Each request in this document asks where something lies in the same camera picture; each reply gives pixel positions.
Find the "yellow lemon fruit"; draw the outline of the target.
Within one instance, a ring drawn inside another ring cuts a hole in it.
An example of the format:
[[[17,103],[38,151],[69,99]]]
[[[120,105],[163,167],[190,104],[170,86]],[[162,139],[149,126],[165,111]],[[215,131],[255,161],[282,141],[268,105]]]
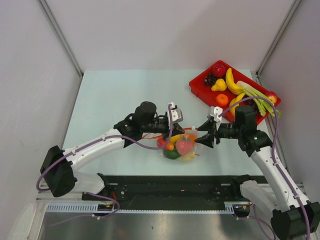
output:
[[[175,136],[172,136],[170,138],[170,142],[174,145],[179,139],[181,139],[184,135],[183,134],[177,134]]]

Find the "pink peach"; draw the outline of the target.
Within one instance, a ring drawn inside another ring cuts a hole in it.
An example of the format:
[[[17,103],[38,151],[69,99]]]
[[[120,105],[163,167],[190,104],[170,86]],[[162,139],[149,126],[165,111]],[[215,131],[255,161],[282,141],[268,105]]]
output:
[[[193,142],[188,137],[182,137],[175,143],[175,148],[181,156],[185,156],[192,150]]]

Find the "clear orange-zip plastic bag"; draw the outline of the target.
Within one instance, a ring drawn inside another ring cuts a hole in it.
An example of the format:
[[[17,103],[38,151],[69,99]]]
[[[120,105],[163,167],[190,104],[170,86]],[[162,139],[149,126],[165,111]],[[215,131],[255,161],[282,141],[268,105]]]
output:
[[[166,147],[156,150],[157,156],[163,160],[189,163],[200,157],[203,146],[196,143],[200,136],[195,126],[183,128],[184,133],[172,136]]]

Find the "green lime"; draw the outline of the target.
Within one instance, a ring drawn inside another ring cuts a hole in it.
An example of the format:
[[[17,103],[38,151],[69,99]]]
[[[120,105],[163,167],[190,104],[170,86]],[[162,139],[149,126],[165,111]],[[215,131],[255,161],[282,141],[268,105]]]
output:
[[[162,153],[163,153],[165,158],[171,159],[171,160],[176,160],[176,159],[181,157],[181,155],[179,154],[179,152],[176,149],[174,149],[174,150],[166,150],[166,149],[164,149],[162,151]]]

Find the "pale yellow pear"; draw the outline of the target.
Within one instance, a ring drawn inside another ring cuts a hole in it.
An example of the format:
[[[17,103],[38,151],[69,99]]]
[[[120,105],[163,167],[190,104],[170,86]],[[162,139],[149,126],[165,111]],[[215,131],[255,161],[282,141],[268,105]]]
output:
[[[194,158],[196,158],[197,156],[199,156],[199,154],[196,154],[195,152],[190,152],[184,156],[181,156],[180,159],[182,161],[188,162],[188,161],[192,161]]]

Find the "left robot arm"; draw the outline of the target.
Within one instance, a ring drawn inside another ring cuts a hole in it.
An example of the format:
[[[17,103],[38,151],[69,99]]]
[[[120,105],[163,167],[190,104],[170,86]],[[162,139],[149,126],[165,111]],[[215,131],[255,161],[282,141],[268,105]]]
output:
[[[171,137],[185,132],[179,125],[182,121],[183,113],[173,102],[169,103],[165,114],[159,115],[154,103],[144,101],[133,113],[93,140],[67,149],[60,149],[57,145],[51,147],[40,168],[36,188],[40,192],[49,191],[55,198],[83,192],[105,200],[110,196],[111,188],[103,175],[80,170],[107,153],[131,144],[138,145],[144,133],[161,134],[167,145]],[[47,188],[41,187],[41,181]]]

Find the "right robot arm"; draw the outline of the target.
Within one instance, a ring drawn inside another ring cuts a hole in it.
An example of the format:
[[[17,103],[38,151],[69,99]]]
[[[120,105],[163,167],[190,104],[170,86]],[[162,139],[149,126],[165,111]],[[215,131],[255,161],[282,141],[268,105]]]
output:
[[[291,240],[301,236],[310,239],[320,224],[319,202],[311,202],[294,183],[276,156],[270,137],[257,129],[252,107],[236,107],[234,123],[222,123],[222,113],[222,108],[210,107],[207,121],[198,127],[198,131],[207,133],[197,138],[196,143],[213,148],[221,139],[236,139],[272,190],[268,193],[252,177],[242,175],[232,180],[231,196],[237,201],[253,202],[269,218],[278,239]]]

